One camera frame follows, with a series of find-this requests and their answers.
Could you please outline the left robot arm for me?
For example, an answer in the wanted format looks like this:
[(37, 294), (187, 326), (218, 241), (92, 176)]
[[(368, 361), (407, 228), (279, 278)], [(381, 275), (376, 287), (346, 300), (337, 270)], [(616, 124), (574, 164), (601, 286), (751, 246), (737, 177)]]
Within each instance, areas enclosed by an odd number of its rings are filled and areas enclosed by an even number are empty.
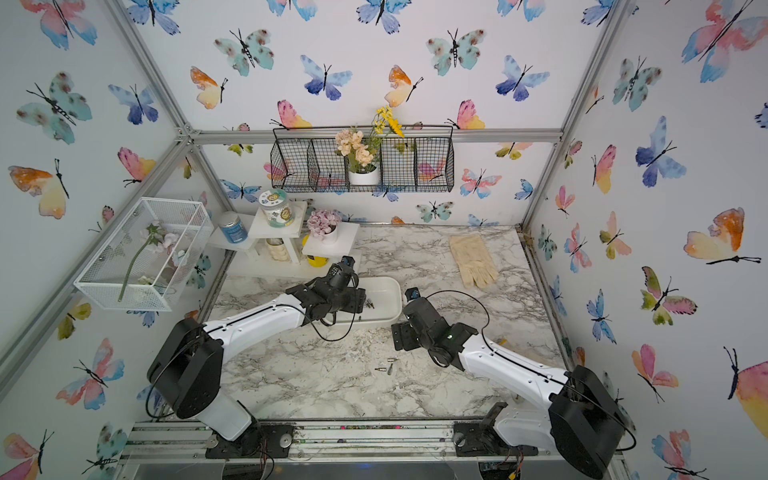
[(254, 417), (221, 389), (224, 365), (282, 332), (313, 327), (338, 312), (360, 314), (365, 297), (354, 259), (344, 256), (325, 275), (244, 313), (208, 323), (182, 319), (148, 369), (150, 388), (176, 417), (200, 421), (221, 439), (238, 442), (254, 430)]

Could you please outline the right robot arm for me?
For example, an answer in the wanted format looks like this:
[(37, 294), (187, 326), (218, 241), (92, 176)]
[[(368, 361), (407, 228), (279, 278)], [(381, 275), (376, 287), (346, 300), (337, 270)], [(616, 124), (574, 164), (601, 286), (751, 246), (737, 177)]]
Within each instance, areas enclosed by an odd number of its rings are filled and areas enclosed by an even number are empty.
[(543, 413), (541, 420), (518, 420), (510, 405), (496, 404), (478, 433), (484, 449), (554, 448), (581, 474), (604, 477), (621, 440), (634, 431), (618, 399), (592, 370), (535, 362), (488, 340), (481, 330), (449, 323), (415, 288), (406, 298), (406, 319), (392, 327), (397, 350), (421, 348), (438, 367), (489, 379)]

